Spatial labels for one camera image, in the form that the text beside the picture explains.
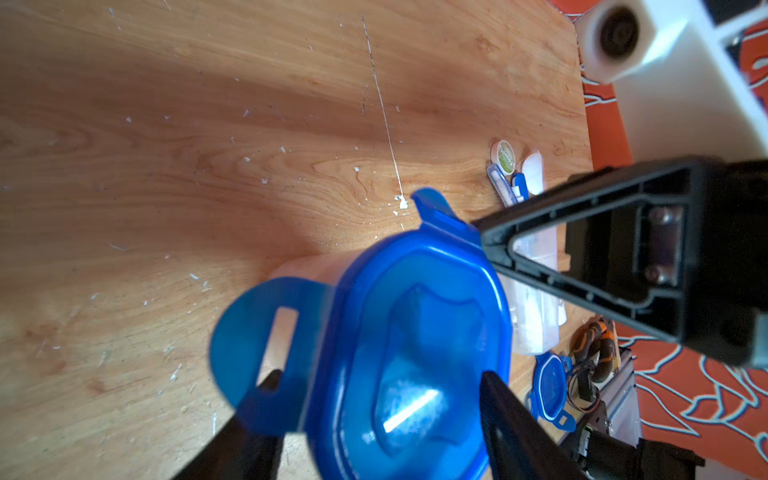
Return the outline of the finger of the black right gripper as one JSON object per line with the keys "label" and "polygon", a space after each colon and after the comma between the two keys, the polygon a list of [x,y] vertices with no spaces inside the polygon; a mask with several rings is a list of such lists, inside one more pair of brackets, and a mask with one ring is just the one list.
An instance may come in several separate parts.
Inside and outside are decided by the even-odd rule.
{"label": "finger of the black right gripper", "polygon": [[502,275],[724,364],[767,364],[763,160],[605,168],[475,225]]}

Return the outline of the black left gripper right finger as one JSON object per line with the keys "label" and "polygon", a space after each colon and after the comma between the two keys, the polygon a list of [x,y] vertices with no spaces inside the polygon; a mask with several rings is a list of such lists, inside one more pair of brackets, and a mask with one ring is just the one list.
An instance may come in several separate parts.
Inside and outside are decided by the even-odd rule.
{"label": "black left gripper right finger", "polygon": [[479,387],[480,417],[495,479],[583,479],[585,475],[549,437],[494,371]]}

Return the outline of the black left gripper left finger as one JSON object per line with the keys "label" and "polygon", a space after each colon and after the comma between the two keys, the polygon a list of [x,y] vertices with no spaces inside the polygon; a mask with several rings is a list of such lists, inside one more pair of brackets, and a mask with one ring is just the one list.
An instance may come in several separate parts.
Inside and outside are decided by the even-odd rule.
{"label": "black left gripper left finger", "polygon": [[253,387],[223,429],[174,479],[276,479],[284,438],[253,433],[241,411],[250,408],[257,391],[276,390],[281,377],[282,371],[274,369]]}

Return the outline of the clear container blue lid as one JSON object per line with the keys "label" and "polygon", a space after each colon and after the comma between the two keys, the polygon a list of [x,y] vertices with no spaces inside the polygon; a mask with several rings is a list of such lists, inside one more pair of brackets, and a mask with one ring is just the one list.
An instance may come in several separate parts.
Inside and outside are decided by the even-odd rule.
{"label": "clear container blue lid", "polygon": [[[537,264],[558,270],[557,228],[526,235],[513,243],[515,253]],[[512,351],[537,356],[560,341],[560,327],[567,321],[564,302],[542,290],[508,277],[499,277],[513,326]]]}
{"label": "clear container blue lid", "polygon": [[223,313],[214,380],[253,433],[303,432],[325,479],[478,479],[486,371],[509,373],[512,326],[477,229],[435,189],[420,226],[344,263],[265,281]]}

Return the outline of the white round soap packet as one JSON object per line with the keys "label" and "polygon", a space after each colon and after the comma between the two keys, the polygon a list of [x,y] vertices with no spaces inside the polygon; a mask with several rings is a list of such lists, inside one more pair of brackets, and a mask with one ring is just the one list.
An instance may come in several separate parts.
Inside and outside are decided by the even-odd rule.
{"label": "white round soap packet", "polygon": [[528,196],[540,195],[544,191],[543,157],[540,151],[533,150],[524,159],[521,173],[525,177]]}

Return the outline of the blue toothbrush in wrapper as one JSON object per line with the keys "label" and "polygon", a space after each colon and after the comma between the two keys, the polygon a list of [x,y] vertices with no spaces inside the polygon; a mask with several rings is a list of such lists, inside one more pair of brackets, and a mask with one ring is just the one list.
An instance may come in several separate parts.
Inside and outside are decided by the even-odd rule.
{"label": "blue toothbrush in wrapper", "polygon": [[495,163],[487,167],[488,178],[505,208],[522,203],[530,198],[525,175],[514,172],[508,179],[501,167]]}

